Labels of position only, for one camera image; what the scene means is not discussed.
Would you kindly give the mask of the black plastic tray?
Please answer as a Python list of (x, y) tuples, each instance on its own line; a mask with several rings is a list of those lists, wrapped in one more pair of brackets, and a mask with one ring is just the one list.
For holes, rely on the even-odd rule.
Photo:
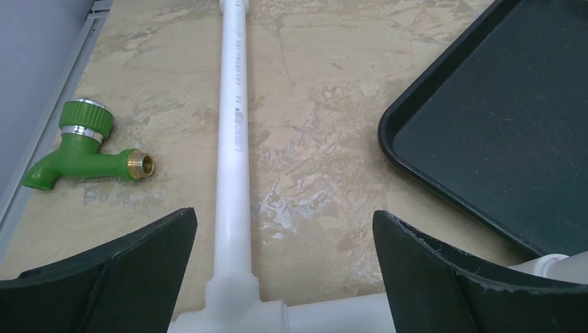
[(377, 138), (526, 252), (585, 252), (587, 2), (493, 2), (388, 107)]

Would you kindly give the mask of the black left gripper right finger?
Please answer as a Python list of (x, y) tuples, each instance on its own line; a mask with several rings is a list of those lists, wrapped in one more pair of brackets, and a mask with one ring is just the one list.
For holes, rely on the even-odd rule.
[(373, 215), (377, 257), (398, 332), (586, 332), (587, 286), (522, 273)]

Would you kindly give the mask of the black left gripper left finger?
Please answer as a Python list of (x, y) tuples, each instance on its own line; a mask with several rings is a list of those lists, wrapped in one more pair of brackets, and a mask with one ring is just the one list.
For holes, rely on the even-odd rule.
[(197, 230), (193, 208), (1, 282), (2, 332), (166, 332)]

